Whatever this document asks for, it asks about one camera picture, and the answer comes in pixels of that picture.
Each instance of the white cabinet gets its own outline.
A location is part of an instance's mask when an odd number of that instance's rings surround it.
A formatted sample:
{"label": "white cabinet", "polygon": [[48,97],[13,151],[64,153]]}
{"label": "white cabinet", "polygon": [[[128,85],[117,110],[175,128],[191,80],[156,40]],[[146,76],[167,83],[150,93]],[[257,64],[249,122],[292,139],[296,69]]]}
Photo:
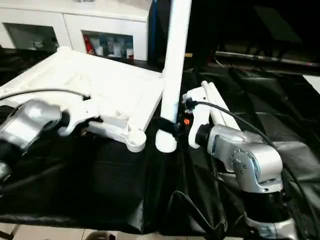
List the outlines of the white cabinet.
{"label": "white cabinet", "polygon": [[83,53],[147,60],[152,2],[0,0],[0,45],[45,51],[59,45]]}
{"label": "white cabinet", "polygon": [[116,48],[111,46],[118,42],[122,57],[127,57],[127,49],[133,49],[134,59],[147,60],[147,22],[71,14],[64,14],[64,19],[72,47],[76,51],[87,52],[84,41],[84,35],[87,35],[92,45],[97,40],[99,46],[103,46],[104,56],[112,54],[118,57]]}
{"label": "white cabinet", "polygon": [[10,8],[0,8],[0,45],[45,51],[71,47],[62,13]]}

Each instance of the orange light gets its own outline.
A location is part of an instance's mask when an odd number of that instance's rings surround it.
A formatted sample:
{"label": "orange light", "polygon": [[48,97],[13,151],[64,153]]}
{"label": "orange light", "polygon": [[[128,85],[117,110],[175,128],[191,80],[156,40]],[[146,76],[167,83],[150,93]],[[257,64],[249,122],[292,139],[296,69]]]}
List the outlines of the orange light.
{"label": "orange light", "polygon": [[183,120],[183,122],[184,122],[185,125],[189,125],[189,124],[190,124],[190,120],[187,119],[187,118],[185,118],[185,119]]}

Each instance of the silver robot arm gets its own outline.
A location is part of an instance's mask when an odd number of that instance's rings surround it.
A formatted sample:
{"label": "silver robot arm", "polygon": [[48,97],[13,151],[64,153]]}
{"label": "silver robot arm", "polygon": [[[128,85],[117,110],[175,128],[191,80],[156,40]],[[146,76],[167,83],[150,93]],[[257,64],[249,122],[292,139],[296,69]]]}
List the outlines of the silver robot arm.
{"label": "silver robot arm", "polygon": [[298,239],[282,200],[282,159],[273,147],[256,134],[209,124],[200,126],[195,142],[235,173],[249,227],[265,239]]}
{"label": "silver robot arm", "polygon": [[92,99],[65,111],[40,99],[21,104],[0,125],[0,181],[11,174],[42,132],[55,128],[60,136],[68,136],[78,124],[98,116],[99,108]]}

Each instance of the bottle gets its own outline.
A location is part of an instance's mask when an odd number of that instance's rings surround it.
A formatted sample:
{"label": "bottle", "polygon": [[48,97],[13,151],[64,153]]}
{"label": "bottle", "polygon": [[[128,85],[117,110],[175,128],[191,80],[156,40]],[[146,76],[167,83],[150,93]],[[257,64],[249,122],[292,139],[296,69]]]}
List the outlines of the bottle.
{"label": "bottle", "polygon": [[94,55],[95,54],[95,50],[91,45],[89,36],[87,34],[83,35],[83,39],[84,39],[84,44],[85,44],[85,49],[86,49],[86,53],[87,54],[91,54]]}
{"label": "bottle", "polygon": [[127,52],[126,39],[124,37],[118,36],[116,38],[116,41],[121,44],[121,55],[125,56]]}
{"label": "bottle", "polygon": [[92,44],[94,48],[94,52],[98,56],[103,56],[104,55],[104,49],[100,45],[100,38],[98,37],[90,37],[90,43]]}
{"label": "bottle", "polygon": [[107,44],[108,44],[108,52],[109,54],[113,54],[114,53],[114,38],[112,36],[107,36],[106,37],[106,41],[107,41]]}
{"label": "bottle", "polygon": [[114,54],[117,58],[122,58],[121,43],[115,42],[115,43],[113,44],[113,54]]}
{"label": "bottle", "polygon": [[134,49],[133,48],[127,48],[126,49],[126,58],[127,59],[134,59]]}

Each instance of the glass cabinet door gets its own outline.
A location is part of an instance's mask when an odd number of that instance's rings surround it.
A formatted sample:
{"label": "glass cabinet door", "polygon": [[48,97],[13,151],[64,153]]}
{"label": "glass cabinet door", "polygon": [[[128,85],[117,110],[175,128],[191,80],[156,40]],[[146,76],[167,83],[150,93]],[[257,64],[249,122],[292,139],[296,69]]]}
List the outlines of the glass cabinet door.
{"label": "glass cabinet door", "polygon": [[0,45],[55,52],[72,47],[62,13],[0,8]]}
{"label": "glass cabinet door", "polygon": [[55,52],[59,43],[52,26],[3,23],[16,49]]}
{"label": "glass cabinet door", "polygon": [[74,50],[98,56],[147,60],[148,23],[64,14]]}
{"label": "glass cabinet door", "polygon": [[88,54],[134,59],[133,36],[82,30]]}

